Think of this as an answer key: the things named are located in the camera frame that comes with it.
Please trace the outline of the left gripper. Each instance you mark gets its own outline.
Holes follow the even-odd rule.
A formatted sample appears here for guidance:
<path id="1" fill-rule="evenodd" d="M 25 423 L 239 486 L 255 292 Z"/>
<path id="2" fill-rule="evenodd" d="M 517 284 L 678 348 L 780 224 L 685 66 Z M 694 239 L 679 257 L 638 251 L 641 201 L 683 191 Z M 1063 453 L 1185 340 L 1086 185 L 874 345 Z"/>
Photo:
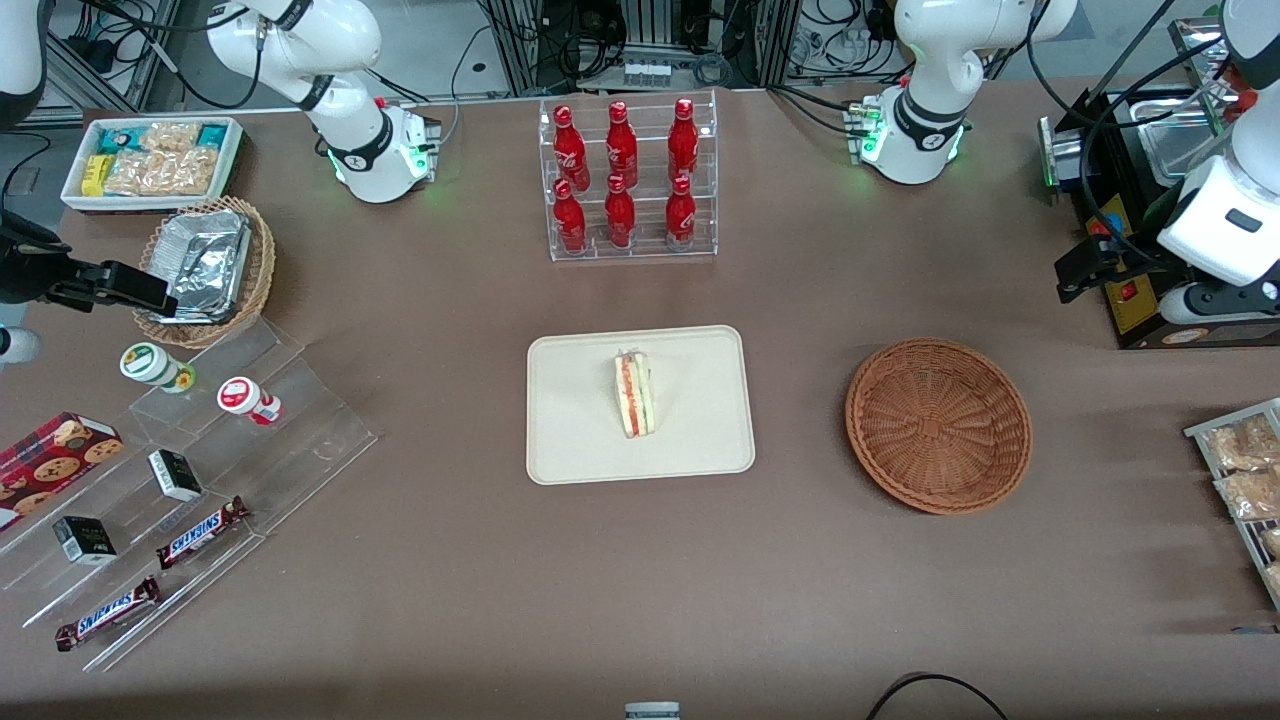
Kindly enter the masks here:
<path id="1" fill-rule="evenodd" d="M 1125 238 L 1087 237 L 1057 260 L 1057 296 L 1071 304 L 1080 295 L 1106 284 L 1170 269 L 1158 254 L 1147 252 Z M 1162 297 L 1162 318 L 1179 325 L 1228 322 L 1271 322 L 1279 315 L 1279 287 L 1253 283 L 1188 283 Z"/>

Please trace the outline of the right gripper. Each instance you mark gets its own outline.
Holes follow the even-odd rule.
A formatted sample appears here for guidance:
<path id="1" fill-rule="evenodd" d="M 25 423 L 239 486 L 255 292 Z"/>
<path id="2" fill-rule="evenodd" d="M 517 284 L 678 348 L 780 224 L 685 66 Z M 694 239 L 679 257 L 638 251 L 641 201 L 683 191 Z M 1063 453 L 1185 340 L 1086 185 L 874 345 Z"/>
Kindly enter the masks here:
<path id="1" fill-rule="evenodd" d="M 146 313 L 175 313 L 169 284 L 124 263 L 74 263 L 51 231 L 3 213 L 1 302 L 20 306 L 44 300 L 78 313 L 122 305 Z"/>

